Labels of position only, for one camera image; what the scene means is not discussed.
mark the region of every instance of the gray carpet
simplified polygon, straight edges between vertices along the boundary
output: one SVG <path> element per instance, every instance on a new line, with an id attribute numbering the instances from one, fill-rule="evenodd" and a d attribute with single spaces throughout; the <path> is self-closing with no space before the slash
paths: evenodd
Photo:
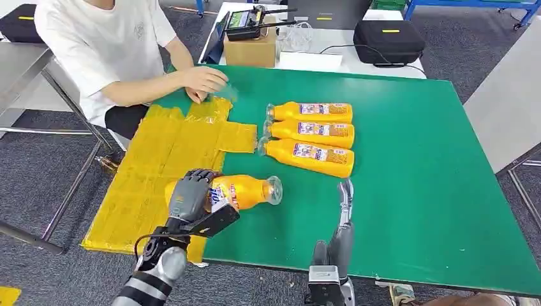
<path id="1" fill-rule="evenodd" d="M 213 17 L 167 11 L 194 57 L 198 57 Z M 494 10 L 418 8 L 413 21 L 426 37 L 422 59 L 429 77 L 453 81 L 462 101 L 475 90 L 521 34 L 514 21 Z M 80 127 L 70 113 L 26 111 L 17 126 Z M 92 149 L 90 136 L 43 136 L 8 133 L 0 140 L 0 211 L 2 219 L 39 234 Z M 521 178 L 539 204 L 541 173 L 521 168 Z M 0 286 L 23 290 L 18 305 L 108 305 L 133 268 L 133 256 L 88 252 L 78 246 L 107 191 L 111 178 L 92 165 L 52 241 L 68 247 L 53 256 L 0 235 Z M 510 179 L 500 179 L 538 263 L 541 239 Z M 355 280 L 358 305 L 389 305 L 386 289 Z M 421 300 L 469 293 L 415 286 Z M 190 266 L 168 305 L 302 305 L 306 275 L 260 268 Z"/>

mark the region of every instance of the robot finger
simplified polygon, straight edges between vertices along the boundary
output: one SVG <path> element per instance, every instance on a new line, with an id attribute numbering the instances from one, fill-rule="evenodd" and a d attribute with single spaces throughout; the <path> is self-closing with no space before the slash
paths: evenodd
<path id="1" fill-rule="evenodd" d="M 199 182 L 200 180 L 204 179 L 208 174 L 210 170 L 208 169 L 198 169 L 194 174 L 192 174 L 192 180 Z"/>
<path id="2" fill-rule="evenodd" d="M 215 177 L 220 176 L 221 174 L 215 171 L 209 171 L 203 179 L 207 180 L 207 183 L 210 183 L 212 180 L 214 180 Z"/>
<path id="3" fill-rule="evenodd" d="M 185 179 L 190 179 L 194 173 L 196 173 L 197 171 L 200 171 L 201 169 L 193 169 L 193 170 L 190 170 L 188 172 L 186 172 L 186 175 L 184 176 Z"/>

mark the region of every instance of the black bag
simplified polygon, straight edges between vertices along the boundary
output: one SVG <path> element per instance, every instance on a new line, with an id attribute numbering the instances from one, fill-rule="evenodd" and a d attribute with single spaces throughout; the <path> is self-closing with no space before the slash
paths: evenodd
<path id="1" fill-rule="evenodd" d="M 425 47 L 425 41 L 410 21 L 362 20 L 353 33 L 353 43 L 365 45 L 355 46 L 360 61 L 375 66 L 415 62 Z"/>
<path id="2" fill-rule="evenodd" d="M 34 24 L 35 4 L 23 4 L 0 19 L 0 32 L 13 43 L 44 43 Z"/>

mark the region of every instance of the green tabletop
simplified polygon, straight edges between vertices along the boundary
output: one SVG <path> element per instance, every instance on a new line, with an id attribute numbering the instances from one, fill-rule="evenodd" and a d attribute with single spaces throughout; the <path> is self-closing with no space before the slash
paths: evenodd
<path id="1" fill-rule="evenodd" d="M 220 66 L 239 90 L 233 122 L 258 125 L 287 101 L 351 103 L 355 245 L 350 274 L 541 295 L 541 273 L 450 82 Z M 186 108 L 176 93 L 163 106 Z M 339 179 L 256 154 L 225 174 L 278 176 L 284 197 L 210 239 L 204 258 L 307 270 L 339 220 Z"/>

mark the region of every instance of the hand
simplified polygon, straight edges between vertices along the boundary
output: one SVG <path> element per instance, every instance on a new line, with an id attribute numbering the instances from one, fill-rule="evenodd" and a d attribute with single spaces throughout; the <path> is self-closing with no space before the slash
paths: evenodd
<path id="1" fill-rule="evenodd" d="M 201 104 L 207 98 L 207 93 L 204 91 L 196 91 L 189 87 L 186 87 L 185 90 L 188 97 L 197 104 Z"/>
<path id="2" fill-rule="evenodd" d="M 183 87 L 203 92 L 220 91 L 229 80 L 221 71 L 210 67 L 192 67 L 178 71 Z"/>

